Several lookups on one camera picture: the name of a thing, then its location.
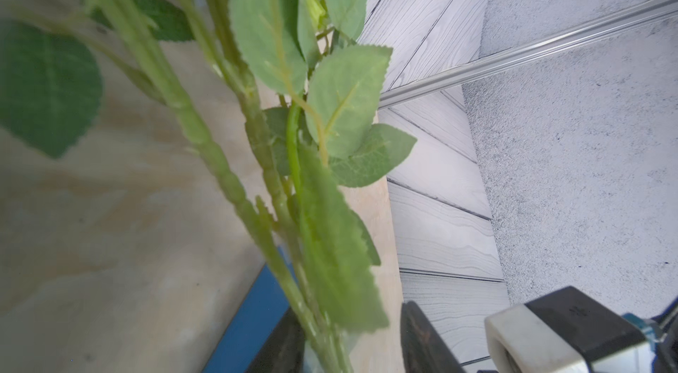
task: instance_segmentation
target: black plastic part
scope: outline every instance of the black plastic part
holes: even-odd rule
[[[657,344],[653,373],[678,373],[678,322],[669,326],[664,341]]]
[[[414,301],[400,310],[400,344],[407,373],[464,373]]]
[[[631,323],[573,286],[525,306],[589,364],[645,341],[643,333]]]
[[[673,300],[663,313],[652,319],[657,322],[662,331],[666,332],[676,317],[678,317],[678,297]]]
[[[304,367],[304,330],[287,309],[246,373],[300,373]]]

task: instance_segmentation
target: artificial plant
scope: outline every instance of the artificial plant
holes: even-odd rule
[[[9,3],[12,17],[1,21],[0,123],[61,157],[100,104],[103,81],[91,50],[110,57],[174,113],[262,251],[324,369],[352,371],[345,335],[387,327],[388,318],[370,271],[378,253],[338,185],[377,181],[415,141],[372,124],[391,49],[357,44],[367,0],[205,0],[206,10],[195,0],[81,1],[69,22]],[[113,30],[137,65],[78,32],[73,19]],[[259,196],[247,197],[159,40],[195,40],[237,96],[272,210]],[[262,109],[255,78],[279,94],[279,107]]]

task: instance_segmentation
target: blue edge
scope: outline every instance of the blue edge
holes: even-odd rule
[[[244,373],[289,306],[278,281],[265,265],[203,373]]]

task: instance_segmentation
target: metal rail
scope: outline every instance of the metal rail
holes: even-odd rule
[[[487,76],[504,72],[504,70],[535,61],[544,56],[590,44],[621,31],[638,28],[675,15],[678,15],[678,0],[649,0],[564,30],[546,39],[509,48],[428,78],[387,90],[381,94],[379,109],[389,108],[451,86],[487,78]]]

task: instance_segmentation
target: plant stem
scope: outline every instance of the plant stem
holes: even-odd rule
[[[327,140],[325,137],[325,131],[323,130],[323,120],[320,118],[320,115],[317,111],[313,109],[303,98],[297,94],[290,94],[292,102],[299,105],[304,111],[313,117],[315,122],[315,127],[318,131],[318,149],[320,152],[320,161],[323,163],[323,166],[327,167],[329,164],[329,154],[327,153]]]
[[[292,103],[287,115],[287,130],[285,141],[287,143],[287,161],[290,163],[290,176],[294,183],[297,196],[301,192],[301,166],[299,165],[299,152],[297,150],[297,131],[299,130],[299,115],[301,107]]]
[[[353,367],[351,365],[349,352],[346,350],[346,345],[344,345],[344,337],[336,324],[330,322],[330,327],[332,329],[330,333],[334,336],[334,349],[337,360],[339,361],[339,369],[341,369],[343,373],[352,373]]]
[[[315,39],[316,39],[316,40],[320,40],[320,39],[322,39],[322,38],[325,38],[327,35],[329,35],[329,34],[332,33],[333,31],[334,31],[334,28],[327,28],[327,30],[322,31],[321,33],[319,33],[318,35],[316,35]]]
[[[163,95],[167,106],[177,117],[184,136],[197,149],[208,169],[216,177],[226,199],[233,204],[238,217],[241,218],[250,236],[262,250],[268,266],[282,287],[287,300],[290,301],[307,336],[311,341],[317,341],[320,336],[314,315],[278,253],[270,230],[262,225],[257,211],[247,199],[245,188],[231,171],[223,150],[213,140],[212,133],[203,118],[193,107],[191,98],[182,88],[172,66],[151,35],[142,14],[132,0],[97,1],[141,69]]]
[[[261,110],[261,103],[258,90],[254,83],[254,76],[251,74],[239,53],[231,54],[231,58],[240,64],[239,69],[233,68],[231,61],[222,57],[217,51],[212,40],[208,36],[207,28],[205,27],[199,15],[195,13],[195,7],[188,0],[179,0],[182,8],[189,13],[189,18],[192,17],[192,28],[199,41],[202,41],[203,51],[208,52],[209,58],[216,60],[217,66],[222,70],[222,77],[225,82],[238,97],[240,107],[247,120],[245,123],[245,131],[247,132],[250,141],[250,147],[254,153],[257,162],[263,170],[264,183],[270,193],[273,202],[273,209],[280,225],[282,226],[283,237],[287,248],[290,250],[292,257],[292,265],[299,281],[301,291],[307,303],[313,308],[317,306],[315,298],[310,293],[310,287],[304,270],[301,256],[301,247],[299,244],[299,230],[297,223],[293,220],[289,207],[287,205],[287,197],[289,191],[285,191],[282,178],[275,167],[275,158],[273,157],[273,149],[270,145],[270,131]],[[215,23],[218,31],[217,37],[220,39],[223,48],[234,48],[233,37],[231,35],[228,23],[223,24],[225,19],[228,19],[227,0],[207,0],[210,15]]]

